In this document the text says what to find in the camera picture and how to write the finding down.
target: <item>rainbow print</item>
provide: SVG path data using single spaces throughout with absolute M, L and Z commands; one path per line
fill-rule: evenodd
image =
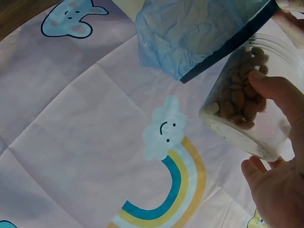
M 178 107 L 175 97 L 167 98 L 164 107 L 152 115 L 154 125 L 144 132 L 148 144 L 145 158 L 160 159 L 171 174 L 172 186 L 166 200 L 152 210 L 126 201 L 107 228 L 181 228 L 196 210 L 205 190 L 206 171 L 199 152 L 183 135 L 186 121 Z

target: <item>clear plastic container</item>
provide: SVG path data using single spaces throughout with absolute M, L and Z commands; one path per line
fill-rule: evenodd
M 230 143 L 274 162 L 288 138 L 290 124 L 272 100 L 251 87 L 247 77 L 252 70 L 286 77 L 303 91 L 304 64 L 296 50 L 275 37 L 255 34 L 230 55 L 199 115 Z

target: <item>blue plastic bag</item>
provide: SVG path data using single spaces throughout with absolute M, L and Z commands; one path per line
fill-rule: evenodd
M 270 0 L 146 0 L 136 17 L 139 56 L 180 80 Z

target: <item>cloud print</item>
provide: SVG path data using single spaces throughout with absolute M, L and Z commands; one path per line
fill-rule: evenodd
M 180 144 L 184 138 L 186 117 L 179 112 L 180 103 L 175 96 L 169 96 L 163 107 L 154 110 L 152 125 L 146 127 L 143 139 L 147 146 L 144 150 L 144 158 L 163 160 L 168 151 Z

